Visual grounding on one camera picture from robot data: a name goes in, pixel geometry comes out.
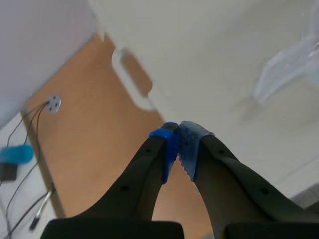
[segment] screw hole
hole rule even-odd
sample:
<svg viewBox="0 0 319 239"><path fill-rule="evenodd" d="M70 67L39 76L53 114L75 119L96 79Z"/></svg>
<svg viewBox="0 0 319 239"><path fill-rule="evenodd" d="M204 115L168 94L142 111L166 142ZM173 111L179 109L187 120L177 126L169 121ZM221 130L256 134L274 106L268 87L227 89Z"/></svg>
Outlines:
<svg viewBox="0 0 319 239"><path fill-rule="evenodd" d="M128 187L128 186L122 186L121 187L121 191L122 192L127 192L127 191L129 191L130 190L130 187Z"/></svg>
<svg viewBox="0 0 319 239"><path fill-rule="evenodd" d="M260 191L264 195L268 195L269 194L269 191L266 188L262 188Z"/></svg>

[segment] light blue fingertip pad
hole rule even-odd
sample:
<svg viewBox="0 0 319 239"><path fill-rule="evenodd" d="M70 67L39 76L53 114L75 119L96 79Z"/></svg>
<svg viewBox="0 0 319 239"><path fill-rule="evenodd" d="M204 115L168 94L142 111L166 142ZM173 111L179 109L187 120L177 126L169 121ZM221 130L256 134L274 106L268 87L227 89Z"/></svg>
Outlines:
<svg viewBox="0 0 319 239"><path fill-rule="evenodd" d="M204 136L214 134L194 122L182 121L179 125L179 135L179 160L193 182L196 172L199 142Z"/></svg>

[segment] white floor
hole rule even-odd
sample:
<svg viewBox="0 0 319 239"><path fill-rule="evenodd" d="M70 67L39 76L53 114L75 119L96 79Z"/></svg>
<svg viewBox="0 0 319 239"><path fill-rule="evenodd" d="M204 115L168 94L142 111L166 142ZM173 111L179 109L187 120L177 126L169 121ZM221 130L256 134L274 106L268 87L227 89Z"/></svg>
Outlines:
<svg viewBox="0 0 319 239"><path fill-rule="evenodd" d="M0 131L0 147L6 146L6 142L10 133L14 130L17 124L21 120L21 114L17 114L3 129ZM22 123L16 130L15 134L11 137L10 145L23 144L26 136L26 128ZM17 172L17 179L12 183L3 183L0 187L0 238L4 238L7 235L6 222L4 219L5 209L9 203L10 198L15 192L17 186L21 180L25 177L31 167L36 163L36 158L33 157L32 161L26 165L19 166ZM20 187L14 200L9 208L9 217L11 227L20 219L24 212L41 196L47 189L45 188L43 178L40 170L36 167L32 173L28 176L25 182ZM31 212L25 217L19 227L12 235L12 239L38 239L40 238L43 229L49 220L56 217L52 204L49 202L42 214L42 217L33 232L29 232L29 226L39 209L41 203L31 210Z"/></svg>

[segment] transparent plastic object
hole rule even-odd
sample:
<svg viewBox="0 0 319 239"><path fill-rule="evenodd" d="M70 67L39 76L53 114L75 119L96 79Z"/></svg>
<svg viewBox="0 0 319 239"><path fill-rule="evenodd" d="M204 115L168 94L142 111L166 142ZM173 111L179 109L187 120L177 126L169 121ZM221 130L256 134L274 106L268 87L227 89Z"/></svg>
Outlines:
<svg viewBox="0 0 319 239"><path fill-rule="evenodd" d="M281 87L305 74L319 77L319 1L311 14L309 35L267 62L253 95L258 102L264 103Z"/></svg>

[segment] wooden table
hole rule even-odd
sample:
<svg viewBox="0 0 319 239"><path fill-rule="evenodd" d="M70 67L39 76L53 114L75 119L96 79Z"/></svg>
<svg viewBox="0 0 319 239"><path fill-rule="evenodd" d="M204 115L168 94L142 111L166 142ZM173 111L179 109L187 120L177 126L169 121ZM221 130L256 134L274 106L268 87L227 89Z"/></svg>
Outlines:
<svg viewBox="0 0 319 239"><path fill-rule="evenodd" d="M62 97L58 113L41 115L39 141L67 217L93 205L163 124L157 112L133 104L112 69L113 51L108 37L90 40L27 104L30 110L50 95ZM131 56L125 65L147 94L152 84L138 62ZM181 223L186 238L212 231L204 203L179 162L160 190L153 220Z"/></svg>

